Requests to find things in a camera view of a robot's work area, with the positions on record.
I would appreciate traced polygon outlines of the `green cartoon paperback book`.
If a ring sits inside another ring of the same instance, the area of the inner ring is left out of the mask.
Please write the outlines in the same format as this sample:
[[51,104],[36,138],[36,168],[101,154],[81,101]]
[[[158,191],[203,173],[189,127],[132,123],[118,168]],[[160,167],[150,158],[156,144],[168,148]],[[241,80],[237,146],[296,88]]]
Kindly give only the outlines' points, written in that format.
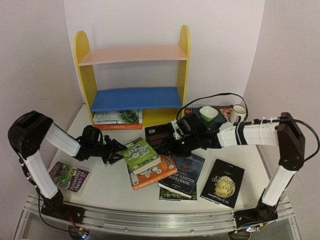
[[160,155],[139,137],[125,145],[127,149],[120,152],[131,172],[138,175],[161,162]]

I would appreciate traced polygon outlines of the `large orange Good Morning book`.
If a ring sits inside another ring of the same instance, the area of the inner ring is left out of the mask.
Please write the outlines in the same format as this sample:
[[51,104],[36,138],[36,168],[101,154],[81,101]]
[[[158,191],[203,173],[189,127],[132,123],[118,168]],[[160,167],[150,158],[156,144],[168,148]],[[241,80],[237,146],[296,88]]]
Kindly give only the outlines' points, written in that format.
[[95,124],[94,127],[101,131],[140,130],[143,128],[143,124]]

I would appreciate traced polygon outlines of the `orange cartoon paperback book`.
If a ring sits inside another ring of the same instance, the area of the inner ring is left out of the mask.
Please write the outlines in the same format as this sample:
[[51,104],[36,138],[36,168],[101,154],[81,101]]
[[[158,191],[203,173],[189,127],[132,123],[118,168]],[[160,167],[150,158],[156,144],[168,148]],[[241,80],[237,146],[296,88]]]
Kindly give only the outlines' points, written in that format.
[[161,162],[155,166],[150,167],[142,173],[133,174],[128,168],[129,179],[131,187],[134,191],[145,188],[149,185],[155,184],[178,172],[178,169],[171,156],[160,155]]

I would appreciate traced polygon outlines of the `white Singularity palm book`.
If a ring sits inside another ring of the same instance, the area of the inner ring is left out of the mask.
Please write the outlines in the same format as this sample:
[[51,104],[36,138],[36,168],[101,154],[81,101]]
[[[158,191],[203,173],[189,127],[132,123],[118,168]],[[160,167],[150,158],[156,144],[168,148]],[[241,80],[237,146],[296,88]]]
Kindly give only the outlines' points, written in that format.
[[142,110],[119,110],[95,112],[93,116],[95,125],[113,125],[113,124],[142,124]]

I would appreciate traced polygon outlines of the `purple Treehouse book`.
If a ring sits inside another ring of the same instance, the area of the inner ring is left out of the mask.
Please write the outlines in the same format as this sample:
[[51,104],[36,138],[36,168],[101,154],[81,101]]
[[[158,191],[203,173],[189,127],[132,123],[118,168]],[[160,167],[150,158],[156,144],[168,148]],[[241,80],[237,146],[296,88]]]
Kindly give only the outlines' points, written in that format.
[[91,172],[57,161],[49,171],[49,176],[62,192],[80,197],[88,183]]

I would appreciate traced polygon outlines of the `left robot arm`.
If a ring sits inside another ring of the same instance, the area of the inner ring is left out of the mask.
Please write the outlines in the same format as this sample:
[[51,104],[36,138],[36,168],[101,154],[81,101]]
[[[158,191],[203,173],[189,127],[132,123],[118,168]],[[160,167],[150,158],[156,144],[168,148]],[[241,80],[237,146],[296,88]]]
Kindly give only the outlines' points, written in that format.
[[87,125],[79,137],[73,137],[54,120],[32,110],[21,115],[8,130],[7,138],[18,155],[25,177],[35,187],[49,210],[56,218],[64,218],[68,206],[64,196],[54,183],[43,160],[41,148],[48,142],[57,150],[82,162],[91,157],[101,158],[105,164],[113,164],[123,158],[127,147],[93,125]]

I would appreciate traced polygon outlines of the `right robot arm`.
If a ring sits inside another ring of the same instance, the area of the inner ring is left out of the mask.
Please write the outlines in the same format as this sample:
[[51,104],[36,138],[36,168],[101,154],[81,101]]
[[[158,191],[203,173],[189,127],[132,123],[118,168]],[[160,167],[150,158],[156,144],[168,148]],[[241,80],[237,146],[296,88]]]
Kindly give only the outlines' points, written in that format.
[[187,157],[197,149],[232,146],[273,146],[279,148],[278,166],[264,189],[257,206],[237,211],[240,223],[266,223],[277,217],[277,206],[293,176],[305,163],[306,139],[288,112],[278,118],[249,122],[212,123],[205,126],[194,113],[166,125],[169,136],[161,143],[161,153]]

